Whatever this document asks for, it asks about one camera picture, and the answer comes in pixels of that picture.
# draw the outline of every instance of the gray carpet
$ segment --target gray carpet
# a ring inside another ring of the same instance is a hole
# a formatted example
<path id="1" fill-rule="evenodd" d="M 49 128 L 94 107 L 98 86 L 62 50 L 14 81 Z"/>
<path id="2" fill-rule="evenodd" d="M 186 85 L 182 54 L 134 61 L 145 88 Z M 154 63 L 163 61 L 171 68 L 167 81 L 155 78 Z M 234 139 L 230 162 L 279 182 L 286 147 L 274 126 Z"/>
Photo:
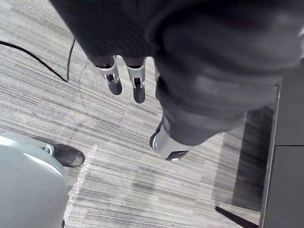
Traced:
<path id="1" fill-rule="evenodd" d="M 64 76 L 72 38 L 48 1 L 1 1 L 0 39 L 32 51 Z M 146 101 L 137 104 L 121 58 L 123 93 L 115 96 L 78 44 L 69 84 L 20 51 L 1 46 L 0 56 L 0 131 L 48 138 L 88 155 L 84 167 L 66 169 L 74 193 L 66 227 L 238 227 L 216 213 L 216 205 L 258 223 L 262 186 L 250 196 L 235 193 L 242 181 L 238 164 L 244 126 L 212 137 L 178 162 L 163 161 L 150 149 L 149 138 L 162 116 L 151 59 Z M 260 112 L 271 121 L 271 112 Z M 263 135 L 263 150 L 251 146 L 246 154 L 267 153 L 269 129 L 261 124 L 251 119 L 246 133 L 253 143 Z M 251 176 L 263 178 L 263 170 Z M 246 182 L 251 186 L 256 188 L 255 181 Z"/>

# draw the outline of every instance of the black cable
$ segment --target black cable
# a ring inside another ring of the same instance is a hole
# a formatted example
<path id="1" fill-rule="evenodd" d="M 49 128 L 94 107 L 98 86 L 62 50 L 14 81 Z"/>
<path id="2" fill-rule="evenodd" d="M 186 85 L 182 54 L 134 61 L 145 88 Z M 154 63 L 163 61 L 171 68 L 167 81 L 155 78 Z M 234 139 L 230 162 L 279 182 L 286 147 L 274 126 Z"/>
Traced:
<path id="1" fill-rule="evenodd" d="M 71 61 L 71 56 L 72 56 L 72 51 L 73 51 L 74 44 L 75 44 L 75 38 L 73 38 L 73 42 L 72 42 L 72 45 L 71 45 L 71 48 L 70 48 L 70 52 L 68 54 L 67 65 L 66 65 L 66 67 L 67 67 L 66 68 L 66 79 L 64 79 L 59 73 L 57 73 L 53 68 L 51 68 L 48 64 L 46 64 L 40 58 L 38 58 L 37 56 L 35 56 L 33 53 L 31 53 L 28 50 L 26 50 L 26 49 L 24 49 L 22 47 L 19 47 L 17 45 L 10 44 L 10 43 L 7 43 L 7 42 L 4 42 L 4 41 L 0 40 L 0 45 L 5 45 L 5 46 L 11 47 L 11 48 L 15 48 L 15 49 L 18 49 L 20 51 L 23 51 L 23 52 L 27 53 L 28 55 L 30 55 L 34 59 L 36 59 L 38 62 L 40 62 L 42 65 L 44 65 L 51 72 L 53 72 L 56 76 L 58 76 L 64 82 L 68 82 L 69 81 L 70 61 Z"/>

